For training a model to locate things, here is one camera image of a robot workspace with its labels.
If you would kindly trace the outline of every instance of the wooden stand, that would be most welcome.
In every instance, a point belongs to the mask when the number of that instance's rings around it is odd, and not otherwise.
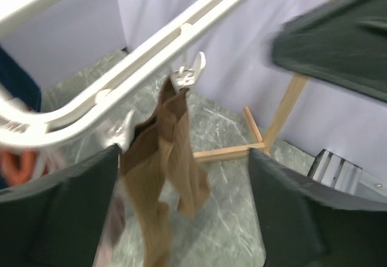
[[[254,121],[253,115],[248,107],[243,109],[243,115],[246,123],[256,140],[255,144],[248,144],[242,146],[234,146],[216,150],[207,150],[195,152],[193,155],[198,162],[221,161],[228,159],[237,159],[246,157],[249,148],[262,149],[265,154],[270,155],[269,151],[275,139],[277,139],[279,132],[286,122],[293,106],[296,104],[304,86],[308,81],[307,76],[294,74],[288,88],[274,114],[272,121],[267,129],[265,137],[262,139],[261,133]]]

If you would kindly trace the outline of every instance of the dark green fabric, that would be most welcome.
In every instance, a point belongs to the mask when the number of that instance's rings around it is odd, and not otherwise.
[[[249,177],[267,266],[387,266],[386,204],[326,187],[259,150],[250,150]]]
[[[288,23],[272,61],[387,101],[387,0],[334,0]]]
[[[0,191],[1,266],[93,265],[117,179],[118,146]]]

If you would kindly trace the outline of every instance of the orange object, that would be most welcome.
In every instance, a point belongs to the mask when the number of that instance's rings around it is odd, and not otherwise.
[[[37,161],[36,152],[27,150],[22,155],[16,155],[5,150],[1,156],[2,177],[10,187],[31,179]]]

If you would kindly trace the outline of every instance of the white wall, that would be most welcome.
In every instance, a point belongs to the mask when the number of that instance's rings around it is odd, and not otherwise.
[[[42,89],[126,46],[117,0],[62,0],[0,44]]]

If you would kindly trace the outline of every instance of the brown sock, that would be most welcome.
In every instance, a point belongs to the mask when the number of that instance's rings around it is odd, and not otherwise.
[[[132,145],[120,156],[120,176],[140,222],[144,267],[167,267],[172,230],[169,207],[159,201],[165,177],[160,170],[155,115],[135,127]]]
[[[178,209],[194,218],[210,196],[207,172],[195,161],[189,139],[187,89],[175,92],[169,78],[160,91],[157,122],[160,165],[180,194]]]

